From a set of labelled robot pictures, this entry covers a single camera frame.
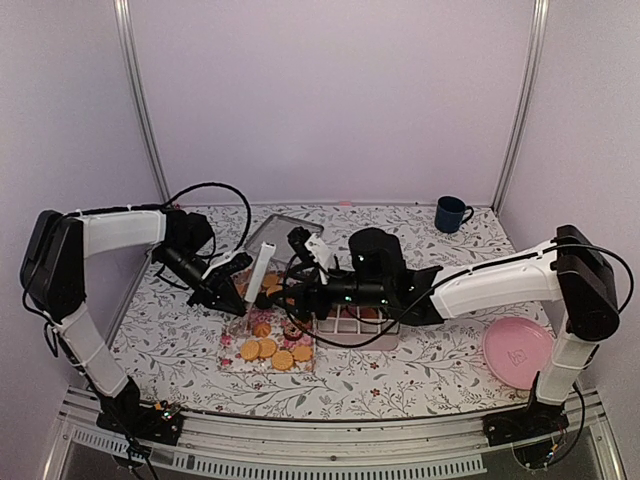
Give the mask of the metal frame post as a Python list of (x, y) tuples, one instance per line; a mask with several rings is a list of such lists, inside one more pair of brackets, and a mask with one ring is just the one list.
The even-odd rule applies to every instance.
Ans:
[(130, 85), (133, 104), (144, 148), (148, 157), (154, 181), (159, 191), (162, 192), (166, 187), (164, 173), (159, 160), (157, 145), (145, 98), (139, 61), (135, 47), (135, 38), (129, 2), (123, 0), (115, 0), (113, 2), (113, 6), (120, 48), (122, 51), (125, 70)]
[(549, 7), (550, 2), (548, 0), (535, 0), (533, 2), (533, 13), (522, 82), (503, 164), (491, 203), (491, 209), (496, 216), (500, 215), (505, 206), (524, 138), (528, 114), (543, 55)]

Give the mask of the beige embossed round biscuit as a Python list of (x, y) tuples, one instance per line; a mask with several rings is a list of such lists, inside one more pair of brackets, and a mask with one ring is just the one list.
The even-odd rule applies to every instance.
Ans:
[(291, 352), (278, 350), (271, 357), (272, 367), (277, 371), (288, 371), (294, 366), (295, 360)]

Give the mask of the metal tin lid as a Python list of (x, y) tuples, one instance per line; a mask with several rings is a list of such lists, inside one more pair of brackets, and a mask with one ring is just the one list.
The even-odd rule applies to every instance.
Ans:
[(276, 247), (272, 261), (285, 266), (294, 254), (294, 250), (288, 243), (287, 235), (298, 226), (305, 228), (310, 233), (316, 233), (319, 236), (321, 236), (324, 231), (324, 227), (317, 223), (296, 219), (283, 214), (272, 214), (248, 237), (244, 248), (250, 255), (256, 258), (264, 242), (272, 244)]

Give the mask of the pink plate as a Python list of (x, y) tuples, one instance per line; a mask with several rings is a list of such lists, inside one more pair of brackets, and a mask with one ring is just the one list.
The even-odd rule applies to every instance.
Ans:
[(550, 358), (554, 338), (536, 322), (523, 317), (496, 320), (486, 330), (482, 349), (487, 367), (504, 384), (530, 390)]

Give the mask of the pink divided cookie tin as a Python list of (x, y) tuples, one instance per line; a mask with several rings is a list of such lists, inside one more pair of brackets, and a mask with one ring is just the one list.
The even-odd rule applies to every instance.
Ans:
[[(315, 320), (315, 333), (325, 339), (341, 345), (361, 343), (380, 334), (392, 324), (392, 318), (385, 310), (374, 307), (337, 305), (324, 320)], [(399, 345), (399, 325), (395, 324), (383, 336), (367, 345), (357, 347), (360, 350), (391, 351)]]

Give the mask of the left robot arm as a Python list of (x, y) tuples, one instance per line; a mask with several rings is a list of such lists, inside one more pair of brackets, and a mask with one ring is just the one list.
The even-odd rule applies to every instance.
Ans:
[(26, 308), (50, 325), (98, 394), (114, 400), (109, 415), (128, 434), (141, 433), (149, 415), (134, 401), (139, 389), (93, 318), (89, 265), (112, 252), (145, 248), (187, 287), (189, 305), (242, 316), (245, 304), (233, 278), (252, 258), (236, 247), (208, 262), (201, 250), (212, 239), (207, 217), (157, 204), (47, 209), (35, 220), (20, 270)]

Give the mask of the right metal frame post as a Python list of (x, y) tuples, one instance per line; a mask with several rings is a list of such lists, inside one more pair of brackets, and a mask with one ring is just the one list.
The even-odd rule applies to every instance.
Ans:
[(550, 2), (548, 0), (535, 0), (533, 2), (533, 13), (522, 82), (503, 164), (491, 203), (491, 209), (496, 216), (500, 215), (505, 206), (524, 138), (528, 114), (543, 55), (549, 7)]

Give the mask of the left metal frame post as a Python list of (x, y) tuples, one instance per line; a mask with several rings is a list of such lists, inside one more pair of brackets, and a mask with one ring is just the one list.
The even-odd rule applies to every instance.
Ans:
[(145, 98), (139, 61), (135, 47), (135, 38), (129, 2), (123, 0), (115, 0), (113, 2), (113, 6), (120, 48), (122, 51), (125, 70), (130, 85), (133, 104), (144, 148), (148, 157), (154, 181), (159, 191), (162, 192), (166, 187), (164, 173), (159, 160), (157, 145)]

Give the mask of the aluminium front rail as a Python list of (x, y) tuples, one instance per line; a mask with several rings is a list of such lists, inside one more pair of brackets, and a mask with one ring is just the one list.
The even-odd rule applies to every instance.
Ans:
[(96, 424), (96, 398), (70, 389), (54, 424), (42, 477), (71, 479), (623, 479), (612, 429), (596, 391), (572, 396), (570, 426), (555, 462), (532, 469), (525, 455), (546, 437), (491, 445), (475, 412), (433, 418), (308, 421), (185, 411), (176, 445), (127, 453), (123, 436)]

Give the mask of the floral rectangular tray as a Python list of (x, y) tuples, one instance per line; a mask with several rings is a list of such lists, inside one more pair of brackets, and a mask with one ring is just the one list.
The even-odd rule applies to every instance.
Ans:
[[(306, 334), (296, 342), (287, 341), (283, 336), (283, 327), (293, 323), (282, 308), (261, 310), (254, 306), (250, 315), (251, 333), (246, 338), (234, 337), (229, 333), (230, 324), (238, 318), (226, 320), (222, 329), (217, 354), (222, 371), (293, 374), (315, 369), (315, 341)], [(271, 357), (278, 350), (289, 351), (294, 357), (294, 366), (288, 371), (277, 371), (272, 367)]]

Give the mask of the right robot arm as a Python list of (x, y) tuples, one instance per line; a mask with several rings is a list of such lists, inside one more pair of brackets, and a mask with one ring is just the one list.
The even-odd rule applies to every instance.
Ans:
[(394, 324), (427, 326), (494, 307), (529, 301), (563, 303), (564, 331), (531, 386), (534, 400), (517, 415), (517, 427), (537, 436), (552, 424), (597, 345), (619, 328), (625, 304), (617, 299), (613, 253), (589, 242), (573, 225), (554, 238), (498, 260), (444, 268), (410, 269), (399, 239), (369, 227), (348, 240), (352, 270), (330, 265), (327, 246), (303, 227), (287, 235), (294, 256), (283, 282), (261, 294), (262, 308), (276, 305), (298, 324), (324, 320), (338, 305), (374, 307)]

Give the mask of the metal serving tongs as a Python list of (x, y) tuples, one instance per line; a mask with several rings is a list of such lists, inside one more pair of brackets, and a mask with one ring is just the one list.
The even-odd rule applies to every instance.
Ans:
[(251, 333), (251, 311), (262, 288), (262, 282), (275, 251), (275, 244), (268, 242), (261, 244), (259, 255), (252, 267), (251, 276), (244, 296), (246, 314), (243, 317), (235, 319), (229, 326), (229, 333), (234, 337), (246, 338)]

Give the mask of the dark blue mug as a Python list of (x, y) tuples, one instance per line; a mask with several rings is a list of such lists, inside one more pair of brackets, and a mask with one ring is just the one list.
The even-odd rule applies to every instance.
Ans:
[(453, 196), (442, 196), (436, 205), (434, 225), (445, 234), (454, 234), (474, 215), (474, 208)]

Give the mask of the chocolate sprinkle donut cookie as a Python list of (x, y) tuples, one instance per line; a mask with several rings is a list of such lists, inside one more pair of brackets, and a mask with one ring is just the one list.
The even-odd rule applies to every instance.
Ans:
[(283, 327), (283, 336), (289, 342), (296, 342), (303, 337), (304, 333), (295, 325), (289, 323)]

